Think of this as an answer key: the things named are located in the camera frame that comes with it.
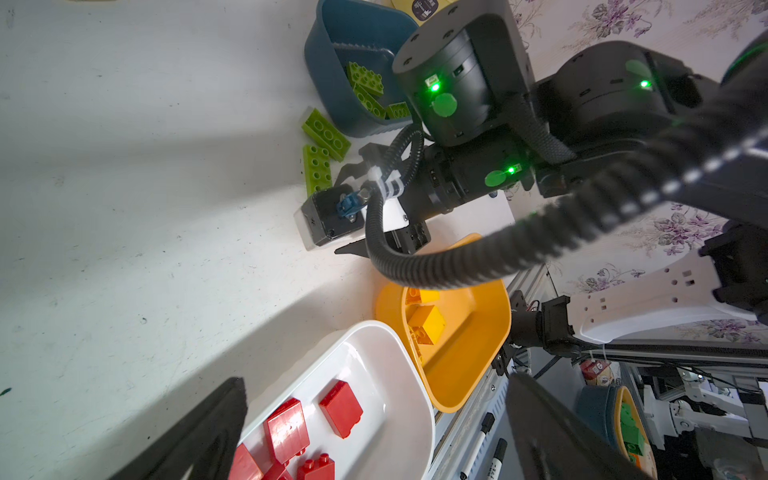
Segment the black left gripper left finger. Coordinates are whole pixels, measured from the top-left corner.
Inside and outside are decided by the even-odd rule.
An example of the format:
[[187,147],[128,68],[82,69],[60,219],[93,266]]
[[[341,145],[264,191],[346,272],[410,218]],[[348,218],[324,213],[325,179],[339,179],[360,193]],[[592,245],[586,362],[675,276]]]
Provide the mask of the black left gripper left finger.
[[231,377],[112,477],[226,479],[246,414],[244,379]]

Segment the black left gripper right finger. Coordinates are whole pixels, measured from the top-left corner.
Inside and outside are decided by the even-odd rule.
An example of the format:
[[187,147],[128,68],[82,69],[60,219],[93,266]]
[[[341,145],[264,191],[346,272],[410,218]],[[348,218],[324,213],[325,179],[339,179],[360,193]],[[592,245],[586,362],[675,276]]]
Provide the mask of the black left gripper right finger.
[[647,479],[533,377],[509,376],[506,411],[524,479]]

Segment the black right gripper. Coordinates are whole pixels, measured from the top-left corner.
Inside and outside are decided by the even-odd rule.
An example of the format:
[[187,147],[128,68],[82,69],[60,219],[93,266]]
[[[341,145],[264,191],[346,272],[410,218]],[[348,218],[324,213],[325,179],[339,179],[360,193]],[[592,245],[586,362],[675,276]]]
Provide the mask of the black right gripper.
[[[371,170],[374,182],[386,181],[396,170],[395,160],[387,156],[392,151],[387,145],[365,144],[358,151],[361,161],[343,165],[333,186],[365,182]],[[426,147],[416,177],[399,197],[408,219],[417,223],[386,232],[388,246],[402,254],[415,254],[431,241],[424,221],[519,181],[530,184],[532,162],[532,151],[511,134],[483,134],[455,147]],[[334,253],[369,257],[364,239]]]

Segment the red lego brick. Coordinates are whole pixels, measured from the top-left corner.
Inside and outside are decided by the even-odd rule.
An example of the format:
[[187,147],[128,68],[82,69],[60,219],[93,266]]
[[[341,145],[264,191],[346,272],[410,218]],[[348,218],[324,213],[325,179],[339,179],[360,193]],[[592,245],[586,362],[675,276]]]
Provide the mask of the red lego brick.
[[234,455],[228,480],[261,480],[264,474],[244,444],[240,444]]
[[322,453],[314,459],[307,459],[298,467],[296,479],[335,480],[335,462],[327,453]]
[[350,436],[364,410],[348,382],[337,380],[320,400],[319,408],[333,432],[342,439]]
[[264,474],[262,480],[293,480],[286,465],[275,462]]
[[309,432],[300,400],[289,398],[264,422],[270,455],[282,465],[305,453],[310,445]]

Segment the green lego brick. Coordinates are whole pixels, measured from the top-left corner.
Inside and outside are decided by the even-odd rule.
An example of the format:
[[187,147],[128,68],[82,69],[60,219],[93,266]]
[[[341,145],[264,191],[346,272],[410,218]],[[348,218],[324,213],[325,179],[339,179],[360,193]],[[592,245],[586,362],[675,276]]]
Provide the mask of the green lego brick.
[[368,93],[364,88],[362,88],[360,85],[355,85],[353,87],[353,92],[360,102],[360,104],[372,115],[375,117],[385,120],[386,119],[386,111],[385,108],[378,102],[376,98],[374,98],[370,93]]
[[301,128],[318,146],[325,148],[333,160],[345,160],[351,142],[317,109],[307,112]]
[[330,152],[327,149],[315,145],[304,145],[302,160],[308,197],[333,186]]
[[389,104],[385,108],[385,115],[387,120],[402,120],[411,117],[411,112],[406,102],[398,102]]
[[349,62],[347,64],[346,74],[352,87],[360,85],[374,98],[383,96],[384,86],[381,74],[378,74],[357,62]]

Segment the yellow curved lego brick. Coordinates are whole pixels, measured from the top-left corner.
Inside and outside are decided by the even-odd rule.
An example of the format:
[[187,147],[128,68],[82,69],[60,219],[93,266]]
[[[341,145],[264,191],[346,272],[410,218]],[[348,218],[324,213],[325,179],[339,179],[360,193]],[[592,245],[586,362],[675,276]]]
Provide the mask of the yellow curved lego brick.
[[427,305],[433,304],[440,299],[440,292],[435,290],[424,290],[417,288],[407,288],[405,296],[406,305]]

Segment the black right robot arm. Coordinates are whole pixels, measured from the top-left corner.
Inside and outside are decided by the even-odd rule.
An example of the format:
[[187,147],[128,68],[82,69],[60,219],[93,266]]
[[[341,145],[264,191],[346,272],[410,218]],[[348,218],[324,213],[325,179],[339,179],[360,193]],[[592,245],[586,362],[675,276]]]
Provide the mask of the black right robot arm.
[[[366,213],[367,254],[387,279],[434,290],[486,283],[678,200],[725,217],[725,229],[638,288],[562,296],[516,315],[512,341],[573,358],[664,320],[766,321],[765,36],[718,83],[623,41],[591,46],[536,80],[510,7],[460,1],[411,34],[392,68],[416,118],[329,212]],[[528,180],[550,199],[530,218],[441,253],[388,244],[389,199],[426,220]]]

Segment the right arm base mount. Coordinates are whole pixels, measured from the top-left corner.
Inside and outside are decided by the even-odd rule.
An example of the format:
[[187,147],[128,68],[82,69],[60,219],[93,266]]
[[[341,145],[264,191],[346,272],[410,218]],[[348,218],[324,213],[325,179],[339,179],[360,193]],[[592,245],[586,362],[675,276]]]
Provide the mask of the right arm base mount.
[[596,343],[578,339],[568,323],[568,296],[536,301],[538,308],[534,309],[526,302],[521,290],[514,290],[509,302],[512,313],[510,332],[491,363],[498,376],[509,376],[517,356],[531,348],[541,348],[553,356],[534,373],[534,379],[541,378],[560,358],[578,361],[585,352],[598,349]]

